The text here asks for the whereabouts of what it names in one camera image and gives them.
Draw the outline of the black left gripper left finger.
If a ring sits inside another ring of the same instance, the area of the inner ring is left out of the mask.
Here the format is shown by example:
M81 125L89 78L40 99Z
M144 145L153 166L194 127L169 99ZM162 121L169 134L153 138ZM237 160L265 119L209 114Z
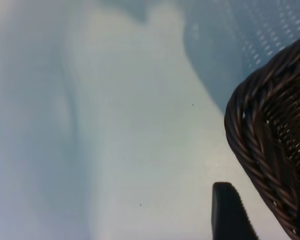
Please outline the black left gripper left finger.
M214 240L257 240L241 197L229 182L212 186L212 238Z

